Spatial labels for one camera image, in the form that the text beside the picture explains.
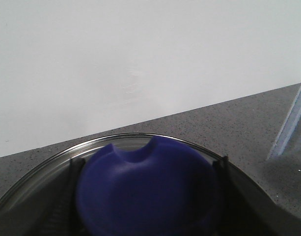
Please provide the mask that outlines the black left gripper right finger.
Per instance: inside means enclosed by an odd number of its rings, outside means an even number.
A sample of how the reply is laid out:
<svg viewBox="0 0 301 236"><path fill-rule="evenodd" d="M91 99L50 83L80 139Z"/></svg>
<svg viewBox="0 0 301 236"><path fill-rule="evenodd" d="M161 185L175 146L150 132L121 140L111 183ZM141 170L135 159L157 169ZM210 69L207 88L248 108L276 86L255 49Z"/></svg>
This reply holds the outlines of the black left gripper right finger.
<svg viewBox="0 0 301 236"><path fill-rule="evenodd" d="M224 192L218 236L301 236L301 219L279 207L228 157L212 163Z"/></svg>

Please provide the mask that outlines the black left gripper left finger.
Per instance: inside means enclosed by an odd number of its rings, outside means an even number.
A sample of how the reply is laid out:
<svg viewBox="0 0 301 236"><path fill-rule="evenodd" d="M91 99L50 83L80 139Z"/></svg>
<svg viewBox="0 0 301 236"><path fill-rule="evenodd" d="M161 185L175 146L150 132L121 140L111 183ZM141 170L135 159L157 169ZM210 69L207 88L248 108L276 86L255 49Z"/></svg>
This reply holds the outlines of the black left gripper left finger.
<svg viewBox="0 0 301 236"><path fill-rule="evenodd" d="M67 179L43 210L40 210L43 193L0 216L0 236L79 236L84 229L75 207L78 178L85 164L83 159L70 160Z"/></svg>

